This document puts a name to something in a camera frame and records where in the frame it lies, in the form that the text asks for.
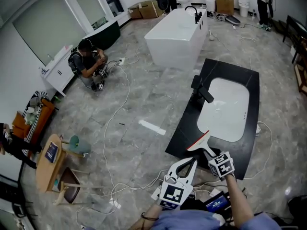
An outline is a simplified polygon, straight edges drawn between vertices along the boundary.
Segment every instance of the freestanding bathtub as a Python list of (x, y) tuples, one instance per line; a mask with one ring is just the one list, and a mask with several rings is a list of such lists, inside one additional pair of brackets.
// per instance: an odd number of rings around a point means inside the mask
[(208, 24), (206, 9), (195, 23), (195, 10), (171, 11), (146, 36), (145, 40), (158, 66), (193, 69), (205, 41)]

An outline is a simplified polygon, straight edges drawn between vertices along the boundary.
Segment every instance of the striped cloth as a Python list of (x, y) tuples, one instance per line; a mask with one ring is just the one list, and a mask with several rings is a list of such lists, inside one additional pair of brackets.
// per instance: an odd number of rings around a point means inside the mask
[[(45, 99), (48, 99), (48, 93), (47, 92), (44, 92), (44, 91), (35, 91), (35, 93), (32, 95), (31, 99), (34, 98), (34, 97), (39, 97), (40, 99), (42, 98), (45, 98)], [(27, 107), (25, 108), (25, 110), (23, 111), (23, 114), (22, 116), (25, 117), (26, 114), (27, 114), (27, 109), (28, 107), (30, 106), (30, 102), (28, 103)], [(38, 112), (37, 112), (37, 115), (36, 115), (36, 119), (35, 119), (35, 122), (32, 123), (31, 127), (30, 127), (30, 130), (29, 130), (29, 133), (26, 135), (26, 137), (24, 138), (24, 141), (27, 142), (27, 143), (30, 143), (31, 141), (31, 138), (32, 138), (32, 135), (36, 129), (36, 126), (37, 126), (37, 123), (38, 123), (38, 120), (39, 120), (39, 117), (40, 117), (40, 114), (42, 112), (42, 109), (43, 109), (43, 104), (41, 103), (41, 105), (39, 106), (39, 109), (38, 109)], [(23, 150), (23, 153), (25, 155), (28, 154), (28, 150)]]

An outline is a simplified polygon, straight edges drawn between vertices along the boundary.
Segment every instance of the book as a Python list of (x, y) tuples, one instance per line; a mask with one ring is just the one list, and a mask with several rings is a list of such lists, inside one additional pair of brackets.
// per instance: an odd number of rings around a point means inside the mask
[(57, 158), (58, 146), (53, 142), (50, 142), (49, 148), (45, 154), (45, 158), (48, 159), (50, 163), (54, 163)]

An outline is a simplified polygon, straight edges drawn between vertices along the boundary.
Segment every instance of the backpack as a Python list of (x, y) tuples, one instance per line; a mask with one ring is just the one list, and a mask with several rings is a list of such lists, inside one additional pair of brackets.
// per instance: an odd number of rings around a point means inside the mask
[(73, 57), (74, 56), (78, 56), (78, 57), (82, 57), (80, 55), (80, 53), (77, 51), (78, 48), (75, 47), (71, 50), (71, 55), (68, 58), (68, 65), (71, 68), (73, 74), (75, 74), (77, 77), (79, 77), (81, 75), (81, 72), (79, 71), (79, 69), (75, 66), (74, 61), (73, 61)]

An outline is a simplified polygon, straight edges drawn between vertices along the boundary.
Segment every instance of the man in gray shirt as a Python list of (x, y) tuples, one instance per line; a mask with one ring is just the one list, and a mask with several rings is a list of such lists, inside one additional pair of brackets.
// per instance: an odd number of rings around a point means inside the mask
[(93, 76), (99, 75), (99, 71), (105, 68), (107, 59), (108, 57), (103, 50), (92, 45), (88, 39), (84, 39), (79, 43), (77, 51), (72, 56), (73, 63), (77, 68), (77, 74), (82, 82), (86, 87), (94, 91), (103, 90), (103, 86), (102, 88), (100, 87), (101, 81), (95, 83)]

